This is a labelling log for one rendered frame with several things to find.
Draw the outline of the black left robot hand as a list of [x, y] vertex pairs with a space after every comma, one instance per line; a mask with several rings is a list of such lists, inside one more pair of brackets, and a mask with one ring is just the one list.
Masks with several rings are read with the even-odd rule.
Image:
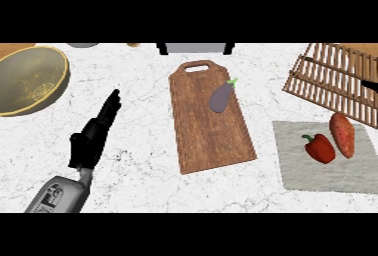
[[95, 167], [119, 108], [119, 90], [115, 89], [103, 103], [97, 117], [88, 120], [81, 132], [70, 135], [69, 168], [92, 169]]

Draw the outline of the red bell pepper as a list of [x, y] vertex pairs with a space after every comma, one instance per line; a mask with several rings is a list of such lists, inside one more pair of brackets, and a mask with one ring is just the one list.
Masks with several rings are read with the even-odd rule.
[[308, 140], [304, 149], [309, 157], [323, 164], [330, 163], [335, 159], [335, 149], [327, 138], [321, 134], [302, 135], [302, 138]]

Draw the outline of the grey cloth placemat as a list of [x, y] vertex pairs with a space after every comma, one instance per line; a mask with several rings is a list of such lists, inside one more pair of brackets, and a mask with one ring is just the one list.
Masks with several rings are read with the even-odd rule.
[[308, 156], [302, 138], [323, 134], [332, 142], [326, 123], [274, 121], [273, 131], [286, 189], [378, 194], [378, 154], [360, 124], [354, 124], [354, 156], [346, 159], [336, 151], [329, 164]]

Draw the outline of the wooden slatted tiered shelf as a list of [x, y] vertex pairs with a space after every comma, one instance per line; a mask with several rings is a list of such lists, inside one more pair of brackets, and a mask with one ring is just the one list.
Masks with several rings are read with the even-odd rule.
[[281, 90], [378, 129], [378, 43], [309, 43]]

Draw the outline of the grey bowl with yellow rim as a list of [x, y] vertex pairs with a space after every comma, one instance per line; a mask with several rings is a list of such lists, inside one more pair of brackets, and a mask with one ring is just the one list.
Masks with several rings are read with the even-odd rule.
[[69, 61], [54, 47], [33, 46], [0, 59], [0, 117], [27, 115], [47, 108], [69, 82]]

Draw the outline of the brown wooden cutting board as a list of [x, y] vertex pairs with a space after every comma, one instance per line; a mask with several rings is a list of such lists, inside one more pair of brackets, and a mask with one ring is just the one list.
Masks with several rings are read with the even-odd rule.
[[212, 92], [228, 79], [227, 69], [211, 60], [183, 63], [169, 75], [181, 174], [256, 158], [236, 94], [221, 113], [209, 109]]

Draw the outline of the purple eggplant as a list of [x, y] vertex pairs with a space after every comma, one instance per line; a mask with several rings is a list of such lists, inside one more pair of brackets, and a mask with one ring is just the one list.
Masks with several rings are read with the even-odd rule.
[[224, 84], [216, 88], [209, 97], [209, 109], [215, 113], [221, 113], [227, 107], [227, 101], [230, 94], [234, 90], [234, 84], [237, 79], [227, 80]]

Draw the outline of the brown wooden object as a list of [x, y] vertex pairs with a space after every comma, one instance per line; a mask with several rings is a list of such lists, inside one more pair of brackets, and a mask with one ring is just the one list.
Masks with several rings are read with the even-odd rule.
[[0, 59], [17, 50], [33, 46], [33, 43], [0, 43]]

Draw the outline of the grey and black appliance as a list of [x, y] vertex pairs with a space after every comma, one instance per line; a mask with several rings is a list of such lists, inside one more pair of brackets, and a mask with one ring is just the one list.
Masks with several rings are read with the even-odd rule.
[[234, 48], [233, 43], [157, 43], [156, 48], [160, 55], [169, 53], [221, 53], [230, 55]]

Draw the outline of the orange sweet potato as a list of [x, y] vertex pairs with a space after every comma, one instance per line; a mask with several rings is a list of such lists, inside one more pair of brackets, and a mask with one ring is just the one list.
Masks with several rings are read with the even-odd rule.
[[329, 130], [340, 154], [345, 158], [351, 158], [354, 156], [354, 127], [340, 113], [330, 116]]

